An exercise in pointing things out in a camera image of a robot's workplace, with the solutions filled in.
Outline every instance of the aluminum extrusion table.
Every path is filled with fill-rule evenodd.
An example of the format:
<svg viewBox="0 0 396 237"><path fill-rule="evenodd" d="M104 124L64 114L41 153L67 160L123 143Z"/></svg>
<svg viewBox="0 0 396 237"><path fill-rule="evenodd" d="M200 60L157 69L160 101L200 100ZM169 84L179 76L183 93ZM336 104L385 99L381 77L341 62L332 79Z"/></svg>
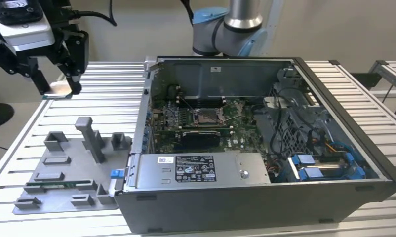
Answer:
<svg viewBox="0 0 396 237"><path fill-rule="evenodd" d="M308 61L316 75L396 166L396 116L341 65ZM83 76L83 93L68 101L43 101L0 161L0 236L135 236L119 210L13 215L44 153L49 131L81 137L73 124L93 118L103 136L124 132L133 137L143 92L143 63L93 62ZM368 203L337 224L256 230L176 234L177 237L227 236L353 237L396 236L396 193L384 202Z"/></svg>

